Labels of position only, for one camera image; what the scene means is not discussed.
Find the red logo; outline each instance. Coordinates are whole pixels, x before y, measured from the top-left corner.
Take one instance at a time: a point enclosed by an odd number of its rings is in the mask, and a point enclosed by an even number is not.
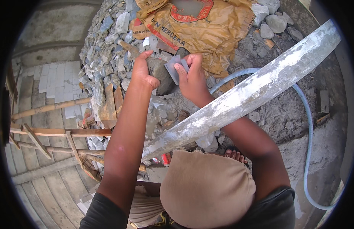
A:
[[[181,15],[181,14],[179,14],[177,7],[175,7],[174,5],[172,5],[172,8],[171,8],[171,13],[170,13],[171,17],[174,20],[176,20],[178,22],[182,22],[182,23],[195,22],[195,21],[207,18],[211,8],[214,5],[214,2],[212,0],[198,0],[198,1],[202,2],[204,4],[204,6],[200,10],[199,15],[198,15],[197,18],[195,18],[193,16],[189,16],[189,15]]]

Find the hose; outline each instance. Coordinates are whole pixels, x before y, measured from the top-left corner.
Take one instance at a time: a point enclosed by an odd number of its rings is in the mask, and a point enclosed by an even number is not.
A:
[[[235,79],[239,76],[245,75],[245,74],[250,74],[250,73],[255,73],[261,68],[249,68],[249,69],[243,69],[240,71],[236,71],[235,73],[230,74],[229,76],[225,77],[224,79],[220,80],[219,83],[217,83],[214,87],[210,89],[210,94],[213,94],[220,86],[228,82],[229,80]],[[312,199],[312,197],[309,195],[308,192],[308,170],[309,170],[309,163],[311,161],[311,154],[312,154],[312,141],[313,141],[313,120],[312,120],[312,113],[311,109],[309,107],[308,101],[306,96],[304,95],[303,91],[300,89],[300,87],[297,84],[293,85],[294,90],[298,93],[300,99],[302,100],[307,118],[308,118],[308,127],[309,127],[309,134],[308,134],[308,150],[307,150],[307,159],[306,159],[306,166],[304,168],[304,193],[308,199],[308,201],[316,208],[322,209],[322,210],[329,210],[333,208],[337,203],[334,203],[330,206],[322,206],[320,204],[317,204],[316,201]]]

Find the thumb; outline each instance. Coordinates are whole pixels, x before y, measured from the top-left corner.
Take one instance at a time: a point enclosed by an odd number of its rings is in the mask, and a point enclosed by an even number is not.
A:
[[[180,64],[175,64],[175,69],[179,75],[179,83],[183,84],[187,82],[187,72],[185,71],[184,67]]]

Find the left hand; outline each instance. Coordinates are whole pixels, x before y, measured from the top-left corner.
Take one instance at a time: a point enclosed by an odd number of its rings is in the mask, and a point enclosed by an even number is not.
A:
[[[157,78],[149,75],[146,59],[152,53],[153,50],[142,52],[135,59],[134,68],[131,75],[131,82],[140,82],[142,84],[147,83],[154,90],[161,84],[161,82],[159,82]]]

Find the sleeve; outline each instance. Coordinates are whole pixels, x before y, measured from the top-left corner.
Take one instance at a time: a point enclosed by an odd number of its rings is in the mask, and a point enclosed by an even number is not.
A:
[[[288,186],[274,190],[253,204],[234,228],[293,229],[295,226],[295,191]]]
[[[87,214],[80,221],[79,229],[125,229],[128,218],[125,213],[106,196],[96,193]]]

